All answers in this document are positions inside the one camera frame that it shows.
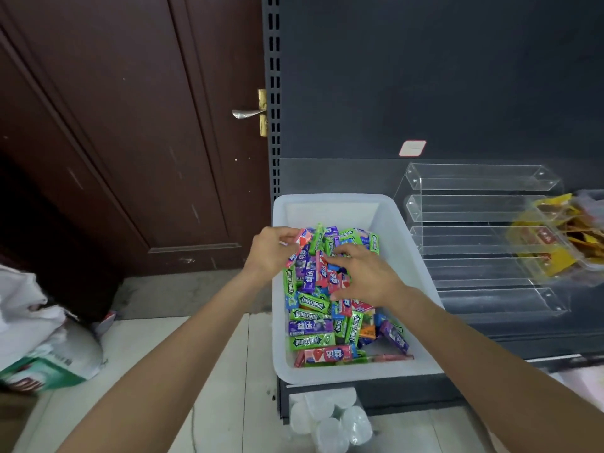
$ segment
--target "right hand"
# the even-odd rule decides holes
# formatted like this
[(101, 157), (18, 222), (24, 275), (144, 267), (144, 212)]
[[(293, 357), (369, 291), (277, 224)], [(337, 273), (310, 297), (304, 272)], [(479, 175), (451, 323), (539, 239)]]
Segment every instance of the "right hand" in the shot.
[(376, 307), (388, 307), (404, 292), (412, 290), (392, 270), (388, 263), (365, 246), (345, 243), (337, 246), (336, 253), (348, 257), (328, 257), (330, 264), (345, 267), (350, 274), (350, 286), (335, 291), (331, 300), (358, 299)]

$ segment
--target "shelf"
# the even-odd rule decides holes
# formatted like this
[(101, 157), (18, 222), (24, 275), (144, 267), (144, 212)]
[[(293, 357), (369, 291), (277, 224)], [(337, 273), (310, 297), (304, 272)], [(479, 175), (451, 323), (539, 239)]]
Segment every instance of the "shelf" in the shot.
[[(412, 227), (411, 235), (423, 255), (437, 254), (540, 254), (553, 251), (557, 243), (513, 244), (507, 239), (510, 226)], [(515, 232), (549, 232), (545, 226), (515, 226)]]
[(470, 324), (533, 321), (568, 311), (550, 288), (451, 290), (439, 295), (445, 310)]
[(542, 165), (409, 164), (413, 190), (549, 191), (560, 178)]
[(513, 222), (524, 213), (525, 222), (542, 223), (556, 217), (555, 211), (542, 212), (532, 206), (544, 198), (414, 194), (407, 198), (405, 205), (413, 222)]
[[(545, 257), (523, 258), (544, 263)], [(542, 279), (532, 277), (515, 257), (424, 259), (437, 289), (532, 286)]]

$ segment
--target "white plastic bin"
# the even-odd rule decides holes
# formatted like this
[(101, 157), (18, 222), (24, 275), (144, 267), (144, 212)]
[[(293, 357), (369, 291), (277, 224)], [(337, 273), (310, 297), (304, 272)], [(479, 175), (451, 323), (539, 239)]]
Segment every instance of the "white plastic bin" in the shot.
[[(273, 205), (274, 226), (312, 227), (318, 222), (338, 228), (357, 227), (378, 234), (380, 254), (410, 286), (443, 306), (430, 274), (400, 212), (389, 197), (374, 194), (300, 194), (281, 196)], [(272, 360), (275, 372), (292, 385), (319, 385), (374, 378), (442, 373), (419, 341), (405, 330), (413, 361), (295, 368), (295, 353), (286, 344), (288, 312), (283, 274), (272, 281)]]

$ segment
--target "forearm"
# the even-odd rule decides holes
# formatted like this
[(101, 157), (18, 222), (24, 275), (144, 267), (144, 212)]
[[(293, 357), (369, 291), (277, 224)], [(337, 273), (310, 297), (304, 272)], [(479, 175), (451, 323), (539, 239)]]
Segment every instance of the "forearm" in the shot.
[(595, 451), (604, 414), (408, 288), (391, 307), (512, 451)]
[(118, 381), (59, 452), (168, 451), (261, 285), (246, 270), (233, 278)]

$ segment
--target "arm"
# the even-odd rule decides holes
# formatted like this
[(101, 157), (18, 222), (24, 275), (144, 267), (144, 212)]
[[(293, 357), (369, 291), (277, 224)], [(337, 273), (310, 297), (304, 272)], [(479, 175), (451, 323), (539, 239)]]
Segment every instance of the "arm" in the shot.
[(596, 407), (406, 286), (376, 254), (354, 245), (339, 251), (351, 258), (328, 261), (346, 267), (352, 283), (332, 299), (388, 307), (512, 453), (601, 449), (604, 414)]
[(132, 367), (58, 452), (168, 451), (247, 306), (297, 251), (297, 231), (264, 228), (255, 236), (241, 273)]

